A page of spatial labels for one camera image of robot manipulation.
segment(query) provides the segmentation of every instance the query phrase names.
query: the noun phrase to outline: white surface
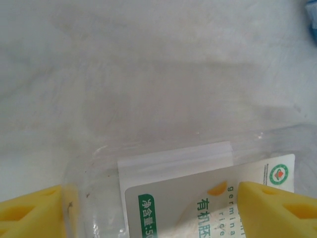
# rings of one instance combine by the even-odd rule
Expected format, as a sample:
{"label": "white surface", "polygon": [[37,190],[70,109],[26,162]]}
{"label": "white surface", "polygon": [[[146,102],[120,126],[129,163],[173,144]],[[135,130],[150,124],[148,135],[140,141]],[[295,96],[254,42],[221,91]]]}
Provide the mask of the white surface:
{"label": "white surface", "polygon": [[118,160],[125,230],[129,232],[125,204],[128,188],[230,166],[233,155],[228,141]]}
{"label": "white surface", "polygon": [[304,0],[2,0],[0,200],[126,141],[317,121]]}

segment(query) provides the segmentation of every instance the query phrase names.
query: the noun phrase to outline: plastic packaging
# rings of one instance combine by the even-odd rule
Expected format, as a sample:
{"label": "plastic packaging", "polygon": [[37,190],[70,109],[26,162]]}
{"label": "plastic packaging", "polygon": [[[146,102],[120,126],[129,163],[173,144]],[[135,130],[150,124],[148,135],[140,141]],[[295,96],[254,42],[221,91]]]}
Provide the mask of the plastic packaging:
{"label": "plastic packaging", "polygon": [[[103,147],[94,155],[76,158],[68,167],[64,182],[64,213],[69,238],[128,237],[121,202],[117,161],[131,160],[154,152],[178,149],[179,161],[170,169],[180,170],[186,148],[230,142],[233,164],[260,161],[282,155],[295,155],[295,192],[317,197],[317,127],[299,124],[269,131],[250,131],[214,139],[196,139],[158,142],[152,144],[125,144]],[[192,160],[198,159],[193,154]],[[149,166],[163,170],[162,166]]]}

